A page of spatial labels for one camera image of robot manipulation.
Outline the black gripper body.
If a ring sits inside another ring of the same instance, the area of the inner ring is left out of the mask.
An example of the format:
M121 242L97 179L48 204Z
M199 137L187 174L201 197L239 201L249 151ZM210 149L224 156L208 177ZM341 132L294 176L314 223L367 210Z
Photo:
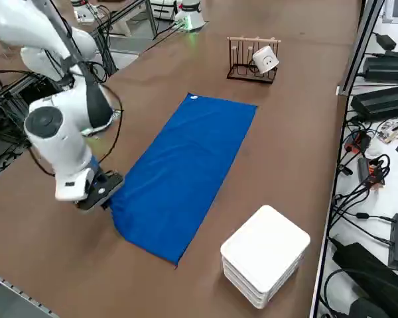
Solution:
M97 206L106 209L109 198L124 184L124 177L116 170L98 170L88 188L87 198L76 202L76 207L84 213Z

